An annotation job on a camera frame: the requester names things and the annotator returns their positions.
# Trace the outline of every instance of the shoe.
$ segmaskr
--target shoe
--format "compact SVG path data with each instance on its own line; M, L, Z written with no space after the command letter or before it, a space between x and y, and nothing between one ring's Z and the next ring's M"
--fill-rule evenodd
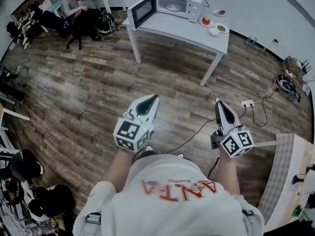
M24 46L24 50L26 50L26 48L29 46L29 42L27 42L26 44L25 44L25 46Z
M179 158L182 158L182 159L185 158L185 154L184 153L178 153L176 156L178 156Z
M36 162L40 165L40 174L43 175L44 174L44 167L41 166L41 164L39 162Z
M28 40L28 37L27 37L27 38L24 38L22 45L24 45L27 40Z
M150 144L146 145L146 149L144 151L150 151L150 150L154 151L153 146Z

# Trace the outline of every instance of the microwave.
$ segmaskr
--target microwave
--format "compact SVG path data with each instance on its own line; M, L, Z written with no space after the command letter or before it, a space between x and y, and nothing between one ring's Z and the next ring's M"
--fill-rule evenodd
M133 29L137 29L157 12L187 18L196 23L202 12L204 0L140 0L127 10Z

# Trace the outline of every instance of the microwave door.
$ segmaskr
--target microwave door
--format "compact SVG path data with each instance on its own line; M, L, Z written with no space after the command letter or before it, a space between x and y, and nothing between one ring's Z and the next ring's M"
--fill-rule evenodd
M135 29L139 28L144 22L157 12L157 0L141 0L140 3L131 9L132 19Z

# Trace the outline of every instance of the green food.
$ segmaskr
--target green food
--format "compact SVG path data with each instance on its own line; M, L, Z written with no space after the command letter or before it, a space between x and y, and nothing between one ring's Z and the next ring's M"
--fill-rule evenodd
M225 28L223 26L218 26L218 30L225 31Z

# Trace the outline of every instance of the backpack strap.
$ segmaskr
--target backpack strap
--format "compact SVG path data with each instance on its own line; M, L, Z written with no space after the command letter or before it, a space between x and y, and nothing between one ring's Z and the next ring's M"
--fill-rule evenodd
M98 212L90 213L86 216L85 225L82 227L81 236L102 236L101 214Z

